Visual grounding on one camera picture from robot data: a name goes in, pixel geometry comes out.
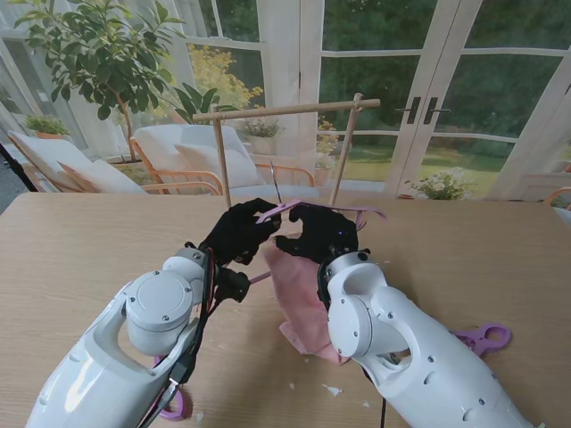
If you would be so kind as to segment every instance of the white cushion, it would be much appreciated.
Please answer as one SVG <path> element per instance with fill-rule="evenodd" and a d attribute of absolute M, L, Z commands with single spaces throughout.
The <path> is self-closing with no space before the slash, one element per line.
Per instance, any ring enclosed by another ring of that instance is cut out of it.
<path fill-rule="evenodd" d="M 96 160 L 81 167 L 63 162 L 60 165 L 87 192 L 146 193 L 137 183 L 104 160 Z"/>
<path fill-rule="evenodd" d="M 140 128 L 135 139 L 155 169 L 184 171 L 188 168 L 175 148 L 176 144 L 216 148 L 214 127 L 210 125 L 160 125 Z M 250 158 L 238 134 L 232 127 L 222 127 L 224 147 Z"/>
<path fill-rule="evenodd" d="M 186 144 L 176 144 L 176 147 L 189 169 L 192 171 L 213 172 L 219 177 L 220 181 L 222 180 L 217 149 L 214 147 Z M 226 155 L 228 185 L 230 188 L 263 184 L 258 175 L 256 166 L 249 157 L 245 158 L 236 150 L 229 149 L 224 150 L 224 154 Z"/>
<path fill-rule="evenodd" d="M 16 140 L 24 154 L 36 164 L 42 174 L 48 179 L 73 189 L 81 190 L 81 187 L 58 163 L 65 163 L 74 168 L 91 165 L 91 160 L 75 145 L 66 140 L 43 140 L 15 132 L 9 132 L 8 134 Z"/>
<path fill-rule="evenodd" d="M 306 185 L 279 185 L 279 193 L 282 198 L 307 199 L 319 197 L 319 191 L 315 187 Z M 232 196 L 244 196 L 249 198 L 277 198 L 274 185 L 250 185 L 231 189 Z"/>

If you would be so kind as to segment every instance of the wooden dowel frame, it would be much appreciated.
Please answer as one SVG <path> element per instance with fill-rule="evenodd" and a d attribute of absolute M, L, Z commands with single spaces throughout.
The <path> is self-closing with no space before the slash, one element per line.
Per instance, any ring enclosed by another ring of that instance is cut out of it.
<path fill-rule="evenodd" d="M 363 97 L 363 94 L 355 94 L 353 98 L 354 103 L 358 103 Z M 351 149 L 351 140 L 353 138 L 353 131 L 355 130 L 355 125 L 357 124 L 357 118 L 359 117 L 360 109 L 351 109 L 349 114 L 349 121 L 347 122 L 347 130 L 345 131 L 345 137 L 343 138 L 343 149 L 341 149 L 341 156 L 339 156 L 339 165 L 337 166 L 337 171 L 335 175 L 335 183 L 333 185 L 333 190 L 331 191 L 331 196 L 329 197 L 329 205 L 335 205 L 335 200 L 337 199 L 337 194 L 339 193 L 339 186 L 341 185 L 341 178 L 343 178 L 343 171 L 345 169 L 345 162 L 349 157 L 349 150 Z"/>
<path fill-rule="evenodd" d="M 193 114 L 193 122 L 209 120 L 264 118 L 266 116 L 279 116 L 283 114 L 313 113 L 315 111 L 335 111 L 349 109 L 371 109 L 381 105 L 381 100 L 342 101 L 339 103 L 301 104 L 272 109 L 250 109 L 236 111 L 218 111 L 211 113 Z"/>
<path fill-rule="evenodd" d="M 347 122 L 347 130 L 343 139 L 343 149 L 339 158 L 339 167 L 336 171 L 335 186 L 329 198 L 329 204 L 335 204 L 339 185 L 343 177 L 343 170 L 349 150 L 351 149 L 351 140 L 359 113 L 364 109 L 376 108 L 381 105 L 381 100 L 362 100 L 362 94 L 355 94 L 353 101 L 342 101 L 339 103 L 319 103 L 319 104 L 302 104 L 291 105 L 287 107 L 276 107 L 272 109 L 251 109 L 237 111 L 217 111 L 218 106 L 212 105 L 210 113 L 200 113 L 193 115 L 194 122 L 211 121 L 214 126 L 214 135 L 216 137 L 216 145 L 218 148 L 218 156 L 220 162 L 220 172 L 222 175 L 222 188 L 224 200 L 228 208 L 232 206 L 230 199 L 230 185 L 228 183 L 228 171 L 226 166 L 226 154 L 224 153 L 224 138 L 222 137 L 222 120 L 225 119 L 244 119 L 244 118 L 264 118 L 267 116 L 278 116 L 285 114 L 313 113 L 319 111 L 338 111 L 351 110 L 349 121 Z"/>
<path fill-rule="evenodd" d="M 217 104 L 211 106 L 212 113 L 216 113 L 218 109 Z M 214 136 L 216 137 L 216 146 L 218 148 L 218 159 L 220 161 L 220 173 L 222 175 L 222 190 L 224 191 L 224 200 L 226 206 L 230 208 L 232 201 L 230 200 L 230 184 L 228 183 L 228 170 L 226 167 L 226 154 L 224 153 L 224 138 L 222 138 L 222 122 L 220 119 L 213 121 Z"/>

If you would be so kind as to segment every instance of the door handle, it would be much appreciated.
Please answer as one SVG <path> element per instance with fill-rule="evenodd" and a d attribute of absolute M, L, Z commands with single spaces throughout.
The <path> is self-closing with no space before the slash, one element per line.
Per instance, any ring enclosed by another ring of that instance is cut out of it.
<path fill-rule="evenodd" d="M 414 119 L 417 118 L 417 111 L 418 111 L 419 105 L 420 105 L 420 97 L 415 96 L 412 99 L 412 104 L 410 105 L 409 109 L 394 109 L 394 110 L 395 111 L 408 111 L 409 112 L 409 118 L 407 119 L 407 123 L 409 125 L 412 125 L 414 123 Z"/>
<path fill-rule="evenodd" d="M 428 110 L 426 110 L 425 125 L 429 125 L 432 121 L 432 116 L 435 113 L 450 113 L 450 109 L 435 109 L 436 103 L 438 103 L 438 98 L 430 98 L 430 103 L 428 103 Z"/>

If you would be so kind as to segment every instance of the yellow foliage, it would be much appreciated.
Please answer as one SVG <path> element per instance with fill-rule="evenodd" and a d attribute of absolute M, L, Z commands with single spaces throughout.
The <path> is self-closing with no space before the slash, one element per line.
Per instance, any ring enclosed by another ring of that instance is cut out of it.
<path fill-rule="evenodd" d="M 230 64 L 236 62 L 231 52 L 192 44 L 188 44 L 188 51 L 192 59 L 196 89 L 201 94 L 217 87 L 219 103 L 230 104 L 238 109 L 249 107 L 253 97 L 263 94 L 261 87 L 249 89 L 242 80 L 229 72 Z"/>

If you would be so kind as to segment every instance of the white flowers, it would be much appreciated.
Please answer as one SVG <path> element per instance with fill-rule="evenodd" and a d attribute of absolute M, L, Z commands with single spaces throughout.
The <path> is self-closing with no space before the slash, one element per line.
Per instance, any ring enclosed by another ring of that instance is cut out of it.
<path fill-rule="evenodd" d="M 410 188 L 428 199 L 452 200 L 466 199 L 470 195 L 468 188 L 472 185 L 472 181 L 464 178 L 462 168 L 452 168 L 437 172 L 417 183 L 410 183 Z"/>

